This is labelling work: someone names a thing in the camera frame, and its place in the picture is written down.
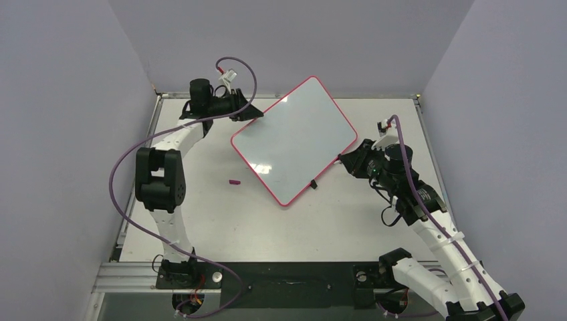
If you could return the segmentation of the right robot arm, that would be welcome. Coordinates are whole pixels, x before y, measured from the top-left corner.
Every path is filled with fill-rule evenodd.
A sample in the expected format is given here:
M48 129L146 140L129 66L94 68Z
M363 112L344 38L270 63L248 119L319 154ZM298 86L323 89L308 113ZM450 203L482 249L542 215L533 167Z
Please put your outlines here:
M368 181L436 257L440 278L398 248L379 257L377 276L387 286L399 284L419 295L445 320L517 320L526 305L507 293L472 254L436 190L412 167L413 150L399 143L374 147L363 140L338 160L357 179Z

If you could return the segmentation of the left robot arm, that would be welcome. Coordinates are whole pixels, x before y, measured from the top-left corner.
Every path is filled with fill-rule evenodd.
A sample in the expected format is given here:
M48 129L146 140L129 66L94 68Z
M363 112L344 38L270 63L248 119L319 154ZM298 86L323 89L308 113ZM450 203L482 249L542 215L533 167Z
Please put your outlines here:
M207 79L192 80L189 100L177 122L179 130L136 151L135 197L151 214L162 238L160 276L184 288L199 281L200 271L181 213L187 194L183 157L206 137L217 117L228 115L234 122L243 122L263 116L241 89L227 83L223 87L225 93L217 96Z

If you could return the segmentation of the pink-framed whiteboard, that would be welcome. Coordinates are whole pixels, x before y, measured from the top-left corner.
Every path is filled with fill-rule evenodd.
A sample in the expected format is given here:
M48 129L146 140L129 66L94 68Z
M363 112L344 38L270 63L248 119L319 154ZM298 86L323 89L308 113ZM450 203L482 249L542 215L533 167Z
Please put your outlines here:
M358 139L317 76L310 76L231 137L231 146L282 207L292 204Z

